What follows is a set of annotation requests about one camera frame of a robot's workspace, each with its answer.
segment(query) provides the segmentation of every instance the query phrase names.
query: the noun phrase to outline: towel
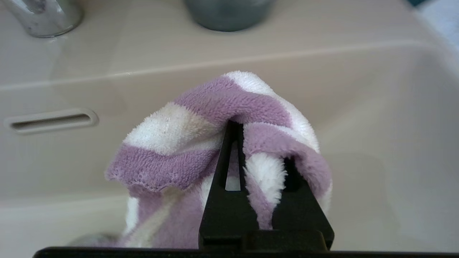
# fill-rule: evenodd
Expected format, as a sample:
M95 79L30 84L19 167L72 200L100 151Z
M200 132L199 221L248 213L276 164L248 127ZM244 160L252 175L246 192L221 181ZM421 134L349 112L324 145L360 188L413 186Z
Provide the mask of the towel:
M331 172L308 120L257 75L236 71L183 93L123 141L106 172L130 194L126 230L117 246L198 248L199 225L230 120L244 125L246 188L260 229L272 229L284 189L285 157L295 159L327 213ZM238 187L235 156L229 190Z

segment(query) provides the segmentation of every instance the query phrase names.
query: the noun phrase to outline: white stripe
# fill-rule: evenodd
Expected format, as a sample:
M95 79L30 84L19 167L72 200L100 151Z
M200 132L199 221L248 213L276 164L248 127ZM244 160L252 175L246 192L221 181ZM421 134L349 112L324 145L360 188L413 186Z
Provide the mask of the white stripe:
M128 211L126 213L126 229L123 235L129 233L139 221L139 199L134 197L128 198Z
M314 129L309 121L293 104L277 95L263 80L253 73L235 71L227 73L225 76L232 79L245 91L268 95L277 99L285 110L290 113L293 130L302 135L308 141L308 145L312 149L314 149L317 153L320 153L319 142L315 136Z
M206 207L207 198L209 197L210 187L212 186L213 173L204 178L201 184L199 196L201 198L202 210Z
M269 203L280 202L287 175L283 158L273 157L264 152L256 153L247 159L244 170L247 176L255 180Z
M186 107L168 103L134 128L124 143L171 155L191 142L199 143L218 133L218 128Z
M153 238L162 224L170 215L172 206L184 195L184 192L175 187L168 187L162 191L161 208L156 211L147 221L139 225L130 239L126 242L125 247L153 247Z

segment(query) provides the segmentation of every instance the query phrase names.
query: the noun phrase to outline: purple stripe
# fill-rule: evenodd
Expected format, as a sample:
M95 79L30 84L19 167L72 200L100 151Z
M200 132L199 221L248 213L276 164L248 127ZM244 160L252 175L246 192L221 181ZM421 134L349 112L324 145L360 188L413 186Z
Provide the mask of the purple stripe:
M217 157L219 150L197 150L165 156L154 151L122 144L106 172L109 180L118 180L132 196L158 192L167 186L186 189Z
M331 171L324 157L312 148L296 141L275 127L256 123L244 128L246 158L258 152L278 157L294 157L298 172L308 181L316 198L321 198L331 186Z
M202 214L199 187L195 186L171 208L169 217L155 234L153 248L198 249Z
M174 103L219 126L230 119L239 123L265 122L291 126L290 114L278 100L244 91L226 76L185 92Z
M252 206L253 210L257 214L258 226L261 230L273 229L271 220L275 205L268 202L260 186L249 174L246 175L246 187L249 192L248 199L250 206Z

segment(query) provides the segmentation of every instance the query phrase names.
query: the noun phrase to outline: sink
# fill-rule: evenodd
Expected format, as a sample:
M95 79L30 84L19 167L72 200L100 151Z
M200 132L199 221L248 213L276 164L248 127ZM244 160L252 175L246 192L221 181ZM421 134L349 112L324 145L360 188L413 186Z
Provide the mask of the sink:
M400 41L0 88L0 110L12 110L2 121L73 107L99 116L87 128L0 130L11 146L0 156L0 256L120 233L127 193L103 178L118 145L167 101L233 70L258 74L316 129L333 170L334 250L459 252L455 69L434 48Z

